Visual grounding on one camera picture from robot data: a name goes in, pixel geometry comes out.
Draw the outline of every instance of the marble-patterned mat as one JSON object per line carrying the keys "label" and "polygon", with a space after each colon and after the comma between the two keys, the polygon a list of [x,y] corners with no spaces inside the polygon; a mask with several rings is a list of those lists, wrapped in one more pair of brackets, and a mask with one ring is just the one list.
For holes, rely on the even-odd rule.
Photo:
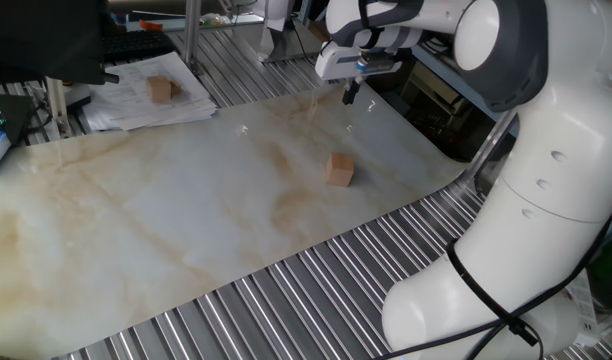
{"label": "marble-patterned mat", "polygon": [[[464,164],[374,91],[12,150],[0,164],[0,355],[61,355],[424,197]],[[350,154],[348,188],[325,184]]]}

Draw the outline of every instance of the wooden block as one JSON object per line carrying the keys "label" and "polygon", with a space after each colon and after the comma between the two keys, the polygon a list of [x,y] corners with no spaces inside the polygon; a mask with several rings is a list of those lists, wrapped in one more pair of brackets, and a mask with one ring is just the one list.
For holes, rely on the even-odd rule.
{"label": "wooden block", "polygon": [[332,153],[326,164],[326,183],[335,186],[348,186],[355,173],[353,157]]}
{"label": "wooden block", "polygon": [[146,78],[148,97],[152,102],[164,102],[170,100],[171,85],[166,76],[150,76]]}
{"label": "wooden block", "polygon": [[175,95],[179,95],[182,93],[182,87],[177,83],[177,81],[170,82],[170,97]]}

